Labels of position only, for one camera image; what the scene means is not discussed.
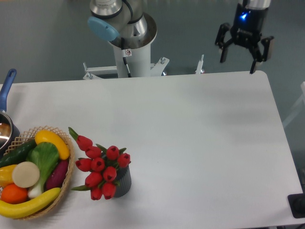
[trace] fruit basket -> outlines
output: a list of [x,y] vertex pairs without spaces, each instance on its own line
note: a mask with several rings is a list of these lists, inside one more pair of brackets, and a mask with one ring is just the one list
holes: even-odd
[[[71,179],[71,176],[72,176],[72,172],[73,172],[73,168],[74,168],[74,161],[75,161],[74,147],[73,147],[72,141],[69,138],[69,136],[65,132],[60,130],[59,128],[50,127],[50,126],[44,126],[44,127],[40,126],[40,127],[35,127],[35,128],[30,129],[28,131],[25,131],[22,134],[20,134],[19,137],[15,138],[15,140],[8,147],[8,149],[6,150],[4,155],[9,154],[12,150],[14,150],[18,146],[24,144],[25,142],[28,142],[31,139],[34,139],[35,135],[41,130],[48,130],[48,131],[51,131],[51,132],[57,134],[64,141],[66,146],[68,147],[70,155],[67,159],[69,161],[67,173],[66,173],[64,182],[62,184],[60,193],[59,193],[58,197],[55,198],[54,201],[52,201],[46,207],[44,207],[43,209],[41,209],[37,212],[34,212],[34,213],[32,213],[32,214],[30,214],[26,217],[15,218],[15,219],[29,220],[29,219],[35,219],[35,218],[38,218],[38,217],[41,217],[41,216],[45,215],[46,213],[51,211],[60,202],[60,200],[62,199],[62,197],[64,196],[64,194],[68,190],[68,185],[69,185],[69,182],[70,182],[70,179]],[[0,186],[0,196],[2,194],[2,191],[3,191],[3,187]]]

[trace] white radish slice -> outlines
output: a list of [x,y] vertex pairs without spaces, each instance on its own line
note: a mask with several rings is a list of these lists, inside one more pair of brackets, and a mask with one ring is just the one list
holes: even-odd
[[12,173],[13,182],[18,187],[31,187],[39,180],[40,172],[38,167],[29,161],[18,164]]

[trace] light blue robot joint cap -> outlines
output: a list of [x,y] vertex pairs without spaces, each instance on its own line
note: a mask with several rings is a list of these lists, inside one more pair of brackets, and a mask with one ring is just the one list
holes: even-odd
[[113,26],[95,17],[89,17],[88,25],[92,32],[95,33],[95,35],[108,42],[113,41],[120,35]]

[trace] wicker basket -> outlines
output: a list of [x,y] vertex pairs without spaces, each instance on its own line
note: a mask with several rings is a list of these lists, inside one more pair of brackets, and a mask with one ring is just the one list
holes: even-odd
[[46,208],[23,218],[19,218],[22,220],[29,220],[29,219],[35,219],[38,217],[41,217],[43,215],[45,215],[46,213],[48,213],[49,211],[51,211],[60,201],[60,199],[63,197],[64,193],[67,191],[68,185],[69,185],[69,181],[71,179],[72,176],[72,172],[73,172],[73,168],[74,168],[74,161],[75,161],[75,154],[74,154],[74,147],[72,144],[71,139],[69,138],[69,136],[63,132],[62,130],[58,129],[58,128],[54,128],[54,127],[49,127],[49,126],[45,126],[45,127],[35,127],[33,129],[30,129],[28,131],[23,132],[23,134],[20,134],[19,137],[15,138],[15,141],[13,141],[11,143],[11,145],[9,146],[9,148],[6,150],[5,154],[9,154],[11,150],[15,149],[17,146],[25,143],[26,141],[28,141],[29,139],[33,139],[36,135],[36,133],[40,130],[50,130],[56,134],[58,134],[62,140],[64,140],[64,142],[66,143],[66,145],[68,146],[69,150],[70,150],[70,157],[69,157],[69,167],[68,167],[68,172],[66,174],[66,178],[63,182],[63,185],[61,187],[61,192],[59,194],[59,196],[50,204],[48,205]]

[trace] blue led light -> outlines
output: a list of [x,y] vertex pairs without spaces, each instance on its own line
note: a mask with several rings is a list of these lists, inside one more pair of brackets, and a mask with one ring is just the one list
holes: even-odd
[[245,21],[247,16],[248,16],[248,13],[243,13],[242,16],[240,16],[240,19]]

